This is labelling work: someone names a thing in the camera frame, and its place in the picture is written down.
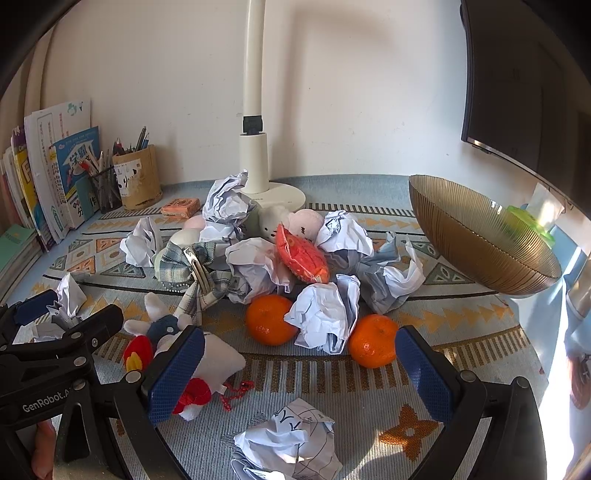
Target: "patterned tablecloth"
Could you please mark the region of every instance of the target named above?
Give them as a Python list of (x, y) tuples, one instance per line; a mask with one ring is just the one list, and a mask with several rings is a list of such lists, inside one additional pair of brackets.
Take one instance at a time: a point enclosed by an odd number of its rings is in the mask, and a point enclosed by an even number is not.
[[(400, 325), (414, 325), (426, 341), (444, 353), (457, 369), (471, 369), (485, 381), (510, 383), (528, 378), (538, 403), (547, 379), (528, 338), (511, 309), (495, 294), (454, 269), (422, 234), (412, 211), (392, 206), (311, 203), (321, 213), (344, 209), (354, 213), (379, 245), (386, 231), (397, 233), (399, 267), (409, 258), (400, 243), (408, 235), (423, 263), (425, 283), (389, 316)], [(173, 312), (179, 294), (163, 289), (151, 268), (125, 263), (119, 242), (140, 216), (150, 215), (165, 241), (181, 224), (159, 213), (158, 207), (140, 212), (117, 210), (103, 215), (69, 245), (31, 294), (55, 288), (65, 272), (82, 270), (88, 300), (83, 317), (107, 304), (121, 307), (126, 319), (147, 320), (144, 295), (153, 291)], [(432, 420), (401, 365), (365, 369), (349, 355), (328, 356), (294, 345), (271, 348), (252, 340), (243, 326), (244, 307), (229, 300), (206, 311), (203, 327), (221, 337), (246, 358), (246, 368), (230, 380), (253, 380), (255, 389), (226, 412), (218, 398), (187, 423), (173, 416), (159, 426), (173, 452), (192, 478), (230, 480), (233, 437), (264, 421), (297, 397), (336, 421), (336, 454), (343, 463), (338, 478), (405, 479), (420, 463), (442, 430)], [(369, 313), (362, 305), (362, 313)], [(47, 320), (47, 316), (38, 320)], [(117, 381), (124, 373), (121, 357), (129, 336), (119, 333), (98, 351), (96, 367), (102, 381)], [(113, 422), (130, 471), (144, 478), (121, 424)], [(488, 421), (480, 428), (457, 478), (466, 478), (480, 449)]]

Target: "blue gripper pad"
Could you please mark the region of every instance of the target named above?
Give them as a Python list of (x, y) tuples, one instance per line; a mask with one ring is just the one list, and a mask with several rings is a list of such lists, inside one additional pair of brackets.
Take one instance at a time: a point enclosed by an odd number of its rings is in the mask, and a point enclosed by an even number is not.
[(203, 330), (195, 328), (148, 393), (147, 413), (152, 425), (167, 420), (171, 416), (204, 352)]
[(453, 396), (446, 383), (417, 345), (401, 328), (396, 334), (396, 356), (433, 420), (447, 424), (453, 417)]
[(46, 290), (39, 295), (25, 300), (17, 305), (17, 311), (14, 313), (14, 323), (16, 325), (26, 325), (41, 315), (47, 313), (47, 306), (53, 305), (57, 301), (57, 293), (53, 290)]

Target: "plaid bow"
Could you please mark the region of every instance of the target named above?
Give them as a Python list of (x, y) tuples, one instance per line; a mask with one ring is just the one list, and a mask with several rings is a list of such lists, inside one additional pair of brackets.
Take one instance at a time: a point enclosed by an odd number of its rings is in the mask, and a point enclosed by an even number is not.
[(193, 318), (196, 325), (201, 325), (202, 311), (226, 296), (233, 275), (230, 271), (217, 269), (228, 267), (225, 263), (225, 252), (228, 245), (222, 242), (204, 242), (192, 245), (211, 287), (209, 293), (204, 293), (191, 274), (193, 269), (183, 249), (168, 242), (160, 259), (157, 278), (169, 290), (185, 292), (174, 312), (175, 316), (187, 313)]

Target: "human hand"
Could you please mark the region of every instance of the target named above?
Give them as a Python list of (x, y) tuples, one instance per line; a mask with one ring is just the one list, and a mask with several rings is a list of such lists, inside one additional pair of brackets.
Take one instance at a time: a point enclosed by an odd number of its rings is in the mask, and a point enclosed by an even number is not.
[(35, 434), (35, 451), (31, 459), (31, 469), (40, 480), (51, 480), (53, 477), (53, 457), (56, 451), (56, 430), (51, 420), (37, 424)]

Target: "red string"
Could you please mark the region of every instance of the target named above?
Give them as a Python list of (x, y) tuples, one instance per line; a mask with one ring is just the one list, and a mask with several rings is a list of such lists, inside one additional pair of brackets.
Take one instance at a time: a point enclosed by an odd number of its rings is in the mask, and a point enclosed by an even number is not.
[(244, 395), (246, 395), (246, 392), (248, 392), (251, 388), (254, 388), (254, 386), (255, 383), (252, 380), (240, 382), (240, 387), (238, 388), (233, 388), (230, 384), (224, 383), (224, 387), (226, 387), (230, 392), (234, 393), (234, 395), (229, 395), (227, 397), (224, 395), (221, 396), (224, 410), (231, 411), (232, 407), (230, 406), (230, 400), (242, 398)]

